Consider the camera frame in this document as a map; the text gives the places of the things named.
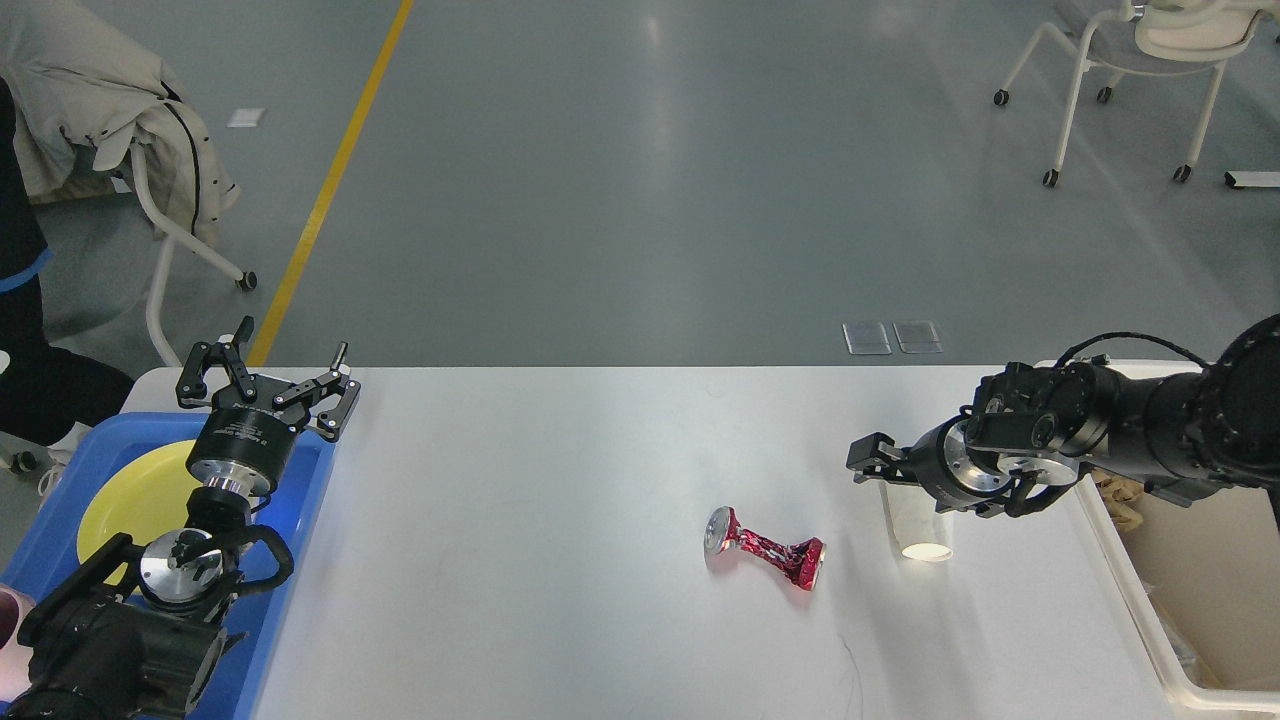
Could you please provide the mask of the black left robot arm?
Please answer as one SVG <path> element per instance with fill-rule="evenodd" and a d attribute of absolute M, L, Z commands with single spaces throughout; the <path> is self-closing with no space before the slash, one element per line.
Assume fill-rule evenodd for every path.
<path fill-rule="evenodd" d="M 197 343 L 175 383 L 183 409 L 209 415 L 186 457 L 186 520 L 147 543 L 119 532 L 15 629 L 33 651 L 9 719 L 184 719 L 238 643 L 227 619 L 242 600 L 285 584 L 294 555 L 259 519 L 297 441 L 340 437 L 360 383 L 339 343 L 329 368 L 291 382 L 251 372 L 246 316 L 229 340 Z"/>

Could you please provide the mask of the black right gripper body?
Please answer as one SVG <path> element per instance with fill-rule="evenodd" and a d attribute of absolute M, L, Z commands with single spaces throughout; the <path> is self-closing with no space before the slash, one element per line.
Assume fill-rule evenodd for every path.
<path fill-rule="evenodd" d="M 1004 512 L 1011 478 L 986 469 L 969 452 L 966 418 L 952 418 L 928 430 L 911 447 L 911 475 L 933 500 L 934 511 Z"/>

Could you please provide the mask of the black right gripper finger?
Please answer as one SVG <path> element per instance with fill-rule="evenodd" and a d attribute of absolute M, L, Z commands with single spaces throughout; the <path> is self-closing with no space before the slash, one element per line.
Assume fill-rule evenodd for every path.
<path fill-rule="evenodd" d="M 914 445 L 899 447 L 893 438 L 876 432 L 850 443 L 846 468 L 855 484 L 882 480 L 892 486 L 919 488 L 922 484 L 910 464 Z"/>

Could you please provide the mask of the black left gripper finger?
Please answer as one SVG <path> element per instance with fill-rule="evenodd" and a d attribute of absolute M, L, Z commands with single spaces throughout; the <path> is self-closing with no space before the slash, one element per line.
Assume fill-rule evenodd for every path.
<path fill-rule="evenodd" d="M 257 398 L 257 386 L 242 357 L 242 351 L 253 337 L 255 318 L 243 316 L 229 340 L 197 342 L 192 346 L 175 383 L 175 401 L 182 409 L 212 407 L 209 401 L 207 373 L 219 366 L 227 374 L 230 387 L 243 401 Z"/>
<path fill-rule="evenodd" d="M 346 365 L 348 343 L 339 342 L 325 372 L 275 392 L 275 414 L 293 432 L 310 429 L 328 443 L 340 438 L 361 392 Z"/>

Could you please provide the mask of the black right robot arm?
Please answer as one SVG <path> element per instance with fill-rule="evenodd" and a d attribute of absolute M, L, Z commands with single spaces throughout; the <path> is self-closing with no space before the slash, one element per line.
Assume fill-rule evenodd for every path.
<path fill-rule="evenodd" d="M 918 487 L 937 512 L 982 518 L 1041 512 L 1093 470 L 1183 507 L 1235 487 L 1276 507 L 1279 320 L 1256 323 L 1215 363 L 1148 379 L 1082 345 L 1051 366 L 1010 363 L 914 445 L 873 433 L 846 465 L 855 482 Z"/>

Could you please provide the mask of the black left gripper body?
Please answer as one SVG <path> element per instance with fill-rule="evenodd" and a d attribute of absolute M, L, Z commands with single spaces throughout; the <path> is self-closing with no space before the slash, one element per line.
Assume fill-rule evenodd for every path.
<path fill-rule="evenodd" d="M 255 387 L 248 400 L 234 386 L 214 395 L 212 411 L 186 460 L 196 480 L 243 496 L 276 491 L 321 388 L 314 380 L 282 378 L 257 378 Z"/>

